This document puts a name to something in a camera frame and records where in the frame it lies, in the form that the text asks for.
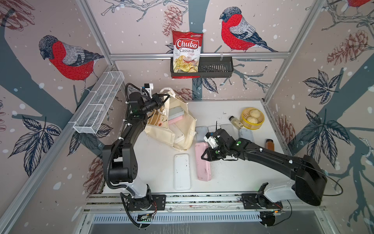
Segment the pink pencil case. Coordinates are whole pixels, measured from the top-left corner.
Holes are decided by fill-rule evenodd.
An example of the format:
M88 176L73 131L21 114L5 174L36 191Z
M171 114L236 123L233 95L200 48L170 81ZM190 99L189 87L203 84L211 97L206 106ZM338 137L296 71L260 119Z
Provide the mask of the pink pencil case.
M195 144L196 171L197 178L200 181L211 180L210 162L201 158L202 156L206 155L205 151L207 148L208 144L206 142Z

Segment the light blue pencil case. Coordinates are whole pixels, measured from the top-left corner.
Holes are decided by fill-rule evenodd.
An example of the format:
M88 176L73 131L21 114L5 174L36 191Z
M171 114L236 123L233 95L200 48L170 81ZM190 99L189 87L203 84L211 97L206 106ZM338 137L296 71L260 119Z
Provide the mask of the light blue pencil case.
M195 135L196 136L196 142L197 143L205 142L204 137L208 133L208 127L207 126L198 126L198 127L195 128L195 132L196 132L196 135Z

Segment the white pencil case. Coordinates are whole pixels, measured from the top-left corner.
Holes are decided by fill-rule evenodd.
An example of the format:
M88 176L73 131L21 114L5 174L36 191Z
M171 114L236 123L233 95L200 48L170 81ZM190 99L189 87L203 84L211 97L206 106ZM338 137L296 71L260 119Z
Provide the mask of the white pencil case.
M218 128L219 128L218 125L212 125L212 126L208 127L208 131L210 133L214 133L214 132L216 132L218 130Z
M191 188L188 154L177 154L174 157L174 188L176 191L187 191Z

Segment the cream canvas tote bag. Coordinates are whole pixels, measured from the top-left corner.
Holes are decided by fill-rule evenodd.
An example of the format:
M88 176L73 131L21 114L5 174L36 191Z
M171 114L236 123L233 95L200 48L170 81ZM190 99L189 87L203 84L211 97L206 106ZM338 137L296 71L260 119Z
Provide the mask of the cream canvas tote bag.
M190 114L188 103L167 87L161 94L170 97L163 107L154 111L145 127L147 136L178 151L188 150L195 136L196 119Z

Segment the cream pencil case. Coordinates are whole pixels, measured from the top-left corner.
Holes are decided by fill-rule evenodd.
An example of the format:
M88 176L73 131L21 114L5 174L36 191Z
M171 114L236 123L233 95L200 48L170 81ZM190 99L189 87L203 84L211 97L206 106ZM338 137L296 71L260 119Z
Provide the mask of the cream pencil case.
M231 137L235 138L235 130L231 124L221 124L221 129L225 130Z

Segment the grey pencil case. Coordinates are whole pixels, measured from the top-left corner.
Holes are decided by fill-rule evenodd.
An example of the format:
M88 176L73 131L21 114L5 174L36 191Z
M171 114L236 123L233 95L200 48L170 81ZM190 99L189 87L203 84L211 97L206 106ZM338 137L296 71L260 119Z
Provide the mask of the grey pencil case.
M250 129L242 128L239 130L239 138L255 142L253 132Z

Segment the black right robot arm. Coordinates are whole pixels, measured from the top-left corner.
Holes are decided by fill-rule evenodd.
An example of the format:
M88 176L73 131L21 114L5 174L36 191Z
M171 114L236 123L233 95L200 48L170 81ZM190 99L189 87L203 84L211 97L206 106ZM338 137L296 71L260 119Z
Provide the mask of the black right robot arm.
M222 128L206 133L204 141L208 143L208 148L201 155L202 160L252 161L278 171L294 181L289 186L271 188L268 183L262 185L260 195L273 203L297 197L309 205L320 206L326 196L324 190L329 176L307 155L300 158L280 154L245 138L234 139ZM277 188L286 190L278 192Z

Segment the red Chuba cassava chips bag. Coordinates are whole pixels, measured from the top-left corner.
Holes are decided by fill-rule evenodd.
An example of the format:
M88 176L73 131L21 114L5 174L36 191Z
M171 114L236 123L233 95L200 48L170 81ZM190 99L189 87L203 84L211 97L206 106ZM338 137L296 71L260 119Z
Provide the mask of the red Chuba cassava chips bag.
M203 44L203 34L173 31L172 37L172 77L177 79L199 78L198 67Z

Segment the glass spice jar black lid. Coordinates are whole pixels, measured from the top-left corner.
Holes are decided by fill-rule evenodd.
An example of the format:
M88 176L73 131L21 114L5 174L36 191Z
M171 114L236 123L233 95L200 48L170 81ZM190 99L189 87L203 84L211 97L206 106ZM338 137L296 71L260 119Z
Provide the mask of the glass spice jar black lid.
M231 116L229 117L229 120L231 122L231 124L238 130L242 129L243 128L243 124L240 122L239 119L237 119L236 117L234 116Z

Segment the steamed bun lower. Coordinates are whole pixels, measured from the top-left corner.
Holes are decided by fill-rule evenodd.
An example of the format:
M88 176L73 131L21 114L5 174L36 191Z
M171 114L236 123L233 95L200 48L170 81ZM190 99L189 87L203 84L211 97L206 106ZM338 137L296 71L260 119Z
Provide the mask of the steamed bun lower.
M253 116L249 116L247 119L246 119L247 122L251 123L251 124L258 124L258 119L256 117L253 117Z

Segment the yellow bamboo steamer basket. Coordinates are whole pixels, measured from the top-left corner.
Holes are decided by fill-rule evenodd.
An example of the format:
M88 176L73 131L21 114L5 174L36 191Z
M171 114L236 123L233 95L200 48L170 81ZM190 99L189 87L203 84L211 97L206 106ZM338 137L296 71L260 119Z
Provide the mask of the yellow bamboo steamer basket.
M265 115L253 107L245 108L240 115L242 125L250 130L260 129L265 120Z

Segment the orange sauce bottle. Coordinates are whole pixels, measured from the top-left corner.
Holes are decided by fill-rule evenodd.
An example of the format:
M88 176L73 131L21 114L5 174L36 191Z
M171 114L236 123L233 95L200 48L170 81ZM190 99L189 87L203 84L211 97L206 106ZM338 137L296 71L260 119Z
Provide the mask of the orange sauce bottle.
M274 141L273 141L272 139L267 139L267 140L266 140L265 147L266 147L266 149L268 149L268 150L275 151L275 144L274 144Z

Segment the black wall-mounted basket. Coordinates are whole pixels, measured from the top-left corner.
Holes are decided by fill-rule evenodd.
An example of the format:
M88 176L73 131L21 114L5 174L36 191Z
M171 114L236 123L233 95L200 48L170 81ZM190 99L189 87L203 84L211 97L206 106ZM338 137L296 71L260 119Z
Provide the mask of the black wall-mounted basket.
M198 72L192 73L175 73L173 71L173 58L170 62L170 73L174 79L230 78L233 71L232 57L201 57Z

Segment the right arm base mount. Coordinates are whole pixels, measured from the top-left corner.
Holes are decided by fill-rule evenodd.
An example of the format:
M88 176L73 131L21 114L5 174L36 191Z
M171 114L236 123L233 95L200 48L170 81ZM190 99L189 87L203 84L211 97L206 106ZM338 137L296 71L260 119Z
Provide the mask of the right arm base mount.
M265 188L268 183L263 183L257 192L241 194L240 201L245 210L250 209L275 209L282 210L282 203L272 202L265 196Z

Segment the aluminium front rail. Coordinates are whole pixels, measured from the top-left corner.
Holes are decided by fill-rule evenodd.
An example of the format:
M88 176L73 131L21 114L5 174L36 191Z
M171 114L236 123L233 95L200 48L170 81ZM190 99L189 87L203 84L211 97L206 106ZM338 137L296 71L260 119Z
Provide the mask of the aluminium front rail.
M280 207L277 205L272 205L269 209L265 209L260 208L255 203L243 203L241 199L241 192L155 194L153 195L153 200L157 206L152 206L149 210L157 210L158 213L280 210ZM83 210L85 213L120 213L124 212L124 206L118 194L92 195L89 197Z

